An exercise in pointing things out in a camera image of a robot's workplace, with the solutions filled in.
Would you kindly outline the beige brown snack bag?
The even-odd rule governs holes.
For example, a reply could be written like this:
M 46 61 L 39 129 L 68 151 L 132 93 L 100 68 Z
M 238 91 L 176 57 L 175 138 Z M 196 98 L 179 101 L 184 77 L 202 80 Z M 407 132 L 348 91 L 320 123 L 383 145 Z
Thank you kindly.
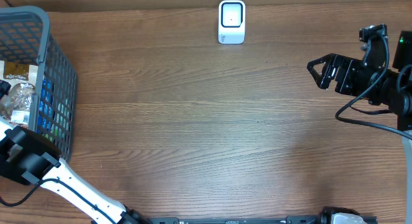
M 38 66 L 1 61 L 1 80 L 10 84 L 1 99 L 1 116 L 12 125 L 28 128 Z

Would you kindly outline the blue cookie packet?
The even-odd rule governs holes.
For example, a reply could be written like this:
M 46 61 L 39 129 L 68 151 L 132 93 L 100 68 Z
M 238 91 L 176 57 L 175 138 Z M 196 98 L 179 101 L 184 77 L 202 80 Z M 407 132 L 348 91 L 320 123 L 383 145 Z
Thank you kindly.
M 53 120 L 53 95 L 51 80 L 42 81 L 41 96 L 39 100 L 39 116 L 37 126 L 45 131 L 52 130 Z

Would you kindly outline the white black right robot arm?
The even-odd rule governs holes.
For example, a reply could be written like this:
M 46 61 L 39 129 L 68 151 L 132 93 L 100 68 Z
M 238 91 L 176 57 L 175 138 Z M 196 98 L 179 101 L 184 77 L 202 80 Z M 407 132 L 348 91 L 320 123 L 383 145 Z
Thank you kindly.
M 389 59 L 387 27 L 384 24 L 362 28 L 359 40 L 364 43 L 365 55 L 354 59 L 335 53 L 327 54 L 307 64 L 317 86 L 328 89 L 335 80 L 335 91 L 349 95 L 352 100 L 335 114 L 341 122 L 373 127 L 402 138 L 406 157 L 406 223 L 411 223 L 411 32 L 403 31 L 398 40 L 395 58 Z M 372 115 L 393 113 L 397 127 L 354 120 L 341 116 L 354 103 L 364 99 L 373 106 L 386 105 L 387 109 L 372 111 Z

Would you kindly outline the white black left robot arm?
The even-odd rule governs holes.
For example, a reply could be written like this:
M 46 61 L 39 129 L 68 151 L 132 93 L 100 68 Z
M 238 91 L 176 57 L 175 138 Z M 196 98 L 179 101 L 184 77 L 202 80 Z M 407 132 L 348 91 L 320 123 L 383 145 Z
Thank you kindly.
M 1 119 L 1 176 L 33 189 L 16 203 L 24 203 L 38 188 L 48 189 L 72 203 L 94 223 L 149 223 L 119 201 L 113 200 L 83 180 L 61 157 L 49 138 Z

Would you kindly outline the white barcode scanner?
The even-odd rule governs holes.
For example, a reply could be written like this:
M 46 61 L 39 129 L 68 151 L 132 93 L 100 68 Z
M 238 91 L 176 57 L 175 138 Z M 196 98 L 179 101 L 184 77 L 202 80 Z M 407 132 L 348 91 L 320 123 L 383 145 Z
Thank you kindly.
M 242 44 L 245 40 L 246 6 L 241 0 L 223 0 L 219 4 L 218 42 Z

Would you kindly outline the grey plastic mesh basket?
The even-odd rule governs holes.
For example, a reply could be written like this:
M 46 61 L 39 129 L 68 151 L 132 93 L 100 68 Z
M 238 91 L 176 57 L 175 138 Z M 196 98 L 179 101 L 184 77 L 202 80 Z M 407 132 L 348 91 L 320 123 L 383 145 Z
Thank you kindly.
M 48 14 L 36 6 L 1 9 L 1 60 L 38 66 L 28 129 L 49 138 L 68 162 L 73 147 L 78 75 L 50 31 Z M 37 126 L 42 81 L 51 80 L 52 130 Z

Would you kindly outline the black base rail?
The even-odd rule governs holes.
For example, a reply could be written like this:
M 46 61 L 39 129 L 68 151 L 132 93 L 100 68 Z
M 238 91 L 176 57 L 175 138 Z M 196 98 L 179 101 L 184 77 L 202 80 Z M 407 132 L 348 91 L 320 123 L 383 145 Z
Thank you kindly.
M 319 215 L 287 216 L 285 218 L 255 219 L 178 219 L 149 218 L 151 224 L 316 224 L 320 223 Z

